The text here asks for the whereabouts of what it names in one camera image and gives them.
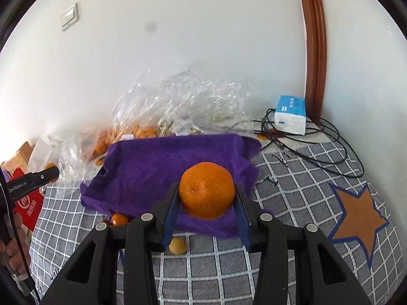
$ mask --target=star pattern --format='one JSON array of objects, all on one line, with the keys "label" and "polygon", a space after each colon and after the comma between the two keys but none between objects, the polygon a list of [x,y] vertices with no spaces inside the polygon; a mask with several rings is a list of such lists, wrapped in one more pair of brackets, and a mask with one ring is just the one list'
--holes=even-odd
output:
[{"label": "star pattern", "polygon": [[376,208],[367,183],[358,194],[332,184],[329,185],[343,214],[328,238],[332,243],[358,241],[365,252],[370,268],[377,232],[385,228],[389,222],[380,215]]}]

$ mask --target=light switch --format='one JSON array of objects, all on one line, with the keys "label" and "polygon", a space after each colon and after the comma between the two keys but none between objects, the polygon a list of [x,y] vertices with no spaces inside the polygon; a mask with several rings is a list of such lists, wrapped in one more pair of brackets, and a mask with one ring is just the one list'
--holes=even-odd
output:
[{"label": "light switch", "polygon": [[79,20],[78,4],[74,4],[66,12],[61,15],[62,31],[65,31],[68,27],[73,25]]}]

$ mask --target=person's hand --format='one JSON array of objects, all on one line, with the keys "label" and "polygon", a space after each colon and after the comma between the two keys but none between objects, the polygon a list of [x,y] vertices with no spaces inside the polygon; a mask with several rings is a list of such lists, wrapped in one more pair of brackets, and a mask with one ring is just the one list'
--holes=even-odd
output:
[{"label": "person's hand", "polygon": [[[24,230],[21,228],[22,217],[19,213],[14,213],[14,222],[16,223],[17,234],[18,237],[20,238],[21,246],[23,248],[23,252],[27,260],[27,266],[30,266],[31,256],[28,253],[28,245],[26,242],[24,242],[26,239],[26,234]],[[24,267],[24,263],[21,258],[20,252],[18,251],[18,246],[15,238],[13,238],[7,245],[4,244],[2,240],[0,240],[0,252],[5,251],[10,256],[11,268],[17,270],[20,274],[26,273],[26,269]]]}]

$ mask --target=silver screw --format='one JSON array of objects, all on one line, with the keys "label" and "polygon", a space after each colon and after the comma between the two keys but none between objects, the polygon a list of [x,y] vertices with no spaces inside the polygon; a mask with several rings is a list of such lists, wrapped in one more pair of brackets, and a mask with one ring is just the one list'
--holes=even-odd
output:
[{"label": "silver screw", "polygon": [[308,224],[307,230],[311,233],[315,233],[318,230],[318,226],[314,224]]},{"label": "silver screw", "polygon": [[141,216],[141,220],[143,221],[150,221],[151,219],[153,219],[153,215],[151,213],[144,213]]},{"label": "silver screw", "polygon": [[100,222],[100,223],[96,224],[95,229],[100,232],[100,231],[104,231],[106,229],[106,227],[107,227],[107,224],[105,222]]},{"label": "silver screw", "polygon": [[273,220],[273,216],[269,213],[262,213],[260,216],[260,219],[263,221],[272,221]]}]

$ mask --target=red bag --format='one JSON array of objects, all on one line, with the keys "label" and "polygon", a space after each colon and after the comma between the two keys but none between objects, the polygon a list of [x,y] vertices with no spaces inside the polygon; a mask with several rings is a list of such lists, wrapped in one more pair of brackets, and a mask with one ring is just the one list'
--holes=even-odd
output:
[{"label": "red bag", "polygon": [[[20,168],[17,168],[11,179],[14,180],[23,175],[23,171]],[[34,231],[43,202],[44,197],[38,189],[14,202],[16,208],[13,211],[21,214],[23,217],[23,225],[25,225],[30,231]]]}]

